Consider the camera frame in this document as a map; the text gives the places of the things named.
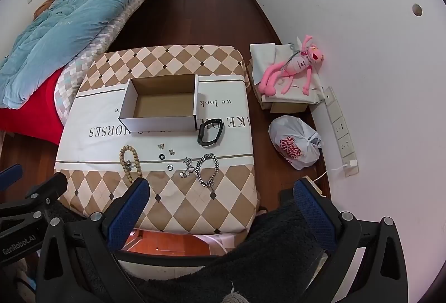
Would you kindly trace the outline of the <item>pink panther plush toy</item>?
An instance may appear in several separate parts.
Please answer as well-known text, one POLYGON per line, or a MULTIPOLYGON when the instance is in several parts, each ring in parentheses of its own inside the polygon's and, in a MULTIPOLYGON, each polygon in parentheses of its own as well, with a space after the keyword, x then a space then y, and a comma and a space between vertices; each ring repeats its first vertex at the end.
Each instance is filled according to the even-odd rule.
POLYGON ((276 94, 275 85, 277 80, 285 78, 287 84, 282 88, 281 94, 286 94, 292 87, 293 80, 298 74, 306 73, 306 82, 301 87, 302 93, 306 96, 310 94, 311 77, 313 67, 324 61, 322 51, 311 43, 312 35, 306 35, 303 42, 299 42, 299 48, 294 51, 286 61, 273 63, 268 66, 258 84, 258 91, 267 97, 276 94))

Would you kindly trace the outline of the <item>white plastic bag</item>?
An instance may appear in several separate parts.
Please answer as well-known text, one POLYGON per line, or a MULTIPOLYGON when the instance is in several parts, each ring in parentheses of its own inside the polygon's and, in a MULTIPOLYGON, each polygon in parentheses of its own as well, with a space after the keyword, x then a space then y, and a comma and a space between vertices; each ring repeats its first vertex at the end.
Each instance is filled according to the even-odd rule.
POLYGON ((315 164, 321 154, 319 133, 294 116, 280 116, 268 127, 271 142, 279 154, 296 170, 315 164))

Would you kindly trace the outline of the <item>white cardboard box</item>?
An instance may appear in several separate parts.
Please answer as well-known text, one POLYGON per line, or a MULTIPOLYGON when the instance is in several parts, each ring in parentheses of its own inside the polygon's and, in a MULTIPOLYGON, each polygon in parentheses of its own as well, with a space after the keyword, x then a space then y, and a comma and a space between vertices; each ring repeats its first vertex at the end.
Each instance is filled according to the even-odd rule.
POLYGON ((198 76, 129 79, 119 121, 131 133, 196 131, 198 76))

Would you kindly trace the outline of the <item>checkered printed table cover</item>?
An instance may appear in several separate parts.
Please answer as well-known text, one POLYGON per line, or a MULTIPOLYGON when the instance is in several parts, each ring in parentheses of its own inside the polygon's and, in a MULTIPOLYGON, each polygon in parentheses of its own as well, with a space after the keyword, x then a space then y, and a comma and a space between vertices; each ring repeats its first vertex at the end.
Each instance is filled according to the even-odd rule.
POLYGON ((231 46, 102 54, 79 88, 60 140, 54 168, 68 180, 62 203, 86 216, 104 211, 133 178, 143 177, 151 192, 138 228, 195 235, 248 230, 258 196, 246 81, 242 55, 231 46), (223 120, 217 144, 200 146, 195 132, 131 133, 119 121, 129 79, 174 74, 198 76, 197 121, 223 120))

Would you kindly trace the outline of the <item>white power strip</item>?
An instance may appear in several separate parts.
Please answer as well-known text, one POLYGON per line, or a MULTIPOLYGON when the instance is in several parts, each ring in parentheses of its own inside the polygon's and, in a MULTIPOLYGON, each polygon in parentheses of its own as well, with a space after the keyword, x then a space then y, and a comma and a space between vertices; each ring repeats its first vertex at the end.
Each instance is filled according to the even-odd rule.
POLYGON ((324 103, 339 148, 340 157, 342 158, 342 168, 345 172, 345 177, 357 175, 359 173, 358 166, 352 169, 346 169, 344 167, 350 159, 357 159, 357 157, 347 123, 340 108, 340 103, 331 86, 324 90, 324 94, 324 103))

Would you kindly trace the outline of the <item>red bed sheet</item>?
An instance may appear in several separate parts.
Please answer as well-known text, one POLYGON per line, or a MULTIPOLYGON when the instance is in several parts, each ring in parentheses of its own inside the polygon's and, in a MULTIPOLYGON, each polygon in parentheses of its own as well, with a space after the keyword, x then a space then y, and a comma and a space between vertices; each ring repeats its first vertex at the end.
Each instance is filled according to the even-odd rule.
POLYGON ((54 105, 54 90, 61 73, 62 69, 54 72, 20 109, 1 108, 1 131, 58 145, 64 127, 54 105))

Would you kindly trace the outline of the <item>white cloth covered box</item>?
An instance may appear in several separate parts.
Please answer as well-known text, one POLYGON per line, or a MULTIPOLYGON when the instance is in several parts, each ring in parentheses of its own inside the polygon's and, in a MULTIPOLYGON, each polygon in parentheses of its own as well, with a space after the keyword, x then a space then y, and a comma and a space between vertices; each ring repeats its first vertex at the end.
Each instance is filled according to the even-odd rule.
POLYGON ((324 101, 324 90, 316 67, 313 67, 311 73, 308 95, 302 91, 307 81, 305 69, 295 76, 279 76, 274 83, 275 94, 272 96, 262 94, 259 86, 267 68, 276 63, 287 62, 295 53, 295 49, 293 44, 275 45, 273 43, 251 44, 249 49, 251 53, 251 65, 247 67, 249 80, 263 110, 282 114, 303 112, 307 106, 317 105, 324 101))

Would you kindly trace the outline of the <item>light blue quilt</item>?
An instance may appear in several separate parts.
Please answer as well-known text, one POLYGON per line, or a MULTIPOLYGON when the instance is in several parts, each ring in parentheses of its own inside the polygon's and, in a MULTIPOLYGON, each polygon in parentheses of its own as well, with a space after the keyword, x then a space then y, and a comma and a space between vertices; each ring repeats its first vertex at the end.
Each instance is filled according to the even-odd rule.
POLYGON ((17 36, 1 62, 1 107, 18 110, 132 0, 56 0, 17 36))

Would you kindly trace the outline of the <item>white charger plug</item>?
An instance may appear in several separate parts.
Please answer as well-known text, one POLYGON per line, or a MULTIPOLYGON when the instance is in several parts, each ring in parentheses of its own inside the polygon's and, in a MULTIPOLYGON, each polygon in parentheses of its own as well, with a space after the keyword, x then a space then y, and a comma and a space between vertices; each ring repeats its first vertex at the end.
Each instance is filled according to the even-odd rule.
POLYGON ((344 167, 346 169, 352 169, 352 168, 356 168, 358 166, 358 160, 357 159, 350 159, 345 165, 344 167))

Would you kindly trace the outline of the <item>black smart band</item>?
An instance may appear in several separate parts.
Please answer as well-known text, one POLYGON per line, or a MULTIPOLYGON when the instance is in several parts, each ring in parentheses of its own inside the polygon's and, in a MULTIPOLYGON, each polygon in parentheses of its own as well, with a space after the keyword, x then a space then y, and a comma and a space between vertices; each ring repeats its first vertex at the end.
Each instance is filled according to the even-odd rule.
POLYGON ((219 142, 224 130, 222 119, 208 119, 199 127, 197 143, 203 147, 211 147, 219 142))

